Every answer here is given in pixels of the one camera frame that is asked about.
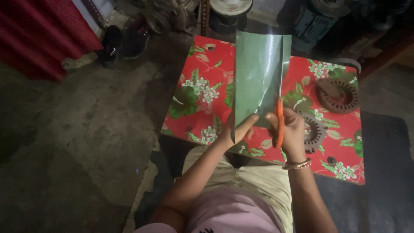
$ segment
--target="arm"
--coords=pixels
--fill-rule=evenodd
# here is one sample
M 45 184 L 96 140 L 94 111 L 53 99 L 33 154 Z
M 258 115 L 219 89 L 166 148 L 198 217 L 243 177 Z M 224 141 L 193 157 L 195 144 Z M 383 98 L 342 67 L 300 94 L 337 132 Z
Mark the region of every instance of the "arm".
M 259 119 L 256 114 L 248 117 L 235 131 L 235 141 L 239 142 Z M 218 162 L 234 143 L 230 139 L 230 125 L 234 118 L 229 117 L 219 137 L 211 144 L 198 160 L 171 187 L 151 216 L 150 223 L 165 223 L 177 232 L 183 232 L 185 219 L 194 200 L 204 189 Z
M 301 163 L 306 160 L 303 136 L 305 121 L 291 109 L 284 109 L 283 114 L 286 128 L 282 148 L 286 153 L 287 164 Z M 277 116 L 268 113 L 266 119 L 276 132 Z M 320 196 L 311 169 L 291 169 L 288 174 L 296 232 L 337 233 L 338 230 Z

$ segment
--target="floral pattern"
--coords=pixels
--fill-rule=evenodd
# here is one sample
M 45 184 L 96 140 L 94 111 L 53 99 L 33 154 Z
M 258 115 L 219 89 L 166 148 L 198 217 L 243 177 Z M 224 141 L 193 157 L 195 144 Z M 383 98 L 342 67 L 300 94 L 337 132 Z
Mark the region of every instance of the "floral pattern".
M 214 142 L 231 112 L 234 102 L 234 54 L 231 43 L 196 36 L 183 71 L 162 134 L 202 145 Z M 291 57 L 282 83 L 285 107 L 314 115 L 328 128 L 327 136 L 312 158 L 312 171 L 348 182 L 365 183 L 363 136 L 359 109 L 337 115 L 323 108 L 315 94 L 316 80 L 341 78 L 358 88 L 356 70 L 332 63 Z M 304 137 L 311 137 L 310 127 Z M 254 127 L 251 139 L 244 138 L 230 151 L 283 164 L 286 154 L 273 148 L 267 129 Z M 327 162 L 336 159 L 335 164 Z

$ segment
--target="bangle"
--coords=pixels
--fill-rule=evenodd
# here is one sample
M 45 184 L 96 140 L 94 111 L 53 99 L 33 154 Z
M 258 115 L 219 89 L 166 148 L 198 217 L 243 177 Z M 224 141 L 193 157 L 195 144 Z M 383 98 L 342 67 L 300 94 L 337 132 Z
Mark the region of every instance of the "bangle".
M 282 169 L 283 170 L 302 169 L 302 168 L 309 167 L 311 164 L 312 164 L 312 159 L 307 158 L 305 161 L 303 161 L 301 163 L 295 163 L 293 165 L 285 165 L 285 166 L 282 167 Z

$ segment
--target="left hand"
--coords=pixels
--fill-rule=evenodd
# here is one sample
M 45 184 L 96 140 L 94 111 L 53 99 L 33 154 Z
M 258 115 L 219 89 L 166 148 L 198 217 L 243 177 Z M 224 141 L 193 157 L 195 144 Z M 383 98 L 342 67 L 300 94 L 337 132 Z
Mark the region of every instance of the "left hand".
M 256 123 L 256 121 L 258 121 L 259 119 L 259 115 L 257 114 L 252 114 L 250 116 L 248 116 L 246 119 L 244 119 L 244 121 L 242 123 L 240 123 L 234 132 L 234 140 L 235 143 L 237 144 L 238 142 L 240 142 L 243 137 L 245 135 L 247 135 L 247 138 L 251 138 L 251 136 L 253 135 L 253 125 L 254 123 Z M 224 128 L 222 129 L 219 137 L 217 138 L 217 140 L 219 141 L 224 141 L 225 144 L 230 148 L 232 146 L 234 146 L 233 141 L 231 140 L 230 137 L 230 133 L 231 133 L 231 128 L 234 125 L 234 113 L 232 112 L 229 117 L 227 118 L 227 122 L 226 125 L 224 126 Z

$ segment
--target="right hand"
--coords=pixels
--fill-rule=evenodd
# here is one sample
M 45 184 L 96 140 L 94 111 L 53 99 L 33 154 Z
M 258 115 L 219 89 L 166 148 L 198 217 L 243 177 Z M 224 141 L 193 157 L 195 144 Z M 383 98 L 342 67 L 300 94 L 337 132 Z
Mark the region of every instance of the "right hand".
M 288 163 L 301 163 L 306 160 L 304 143 L 305 120 L 292 109 L 288 108 L 283 109 L 283 116 L 285 121 L 285 135 L 282 142 L 282 149 L 286 153 Z M 272 126 L 269 133 L 273 137 L 273 145 L 276 145 L 279 120 L 273 113 L 267 113 L 265 118 Z

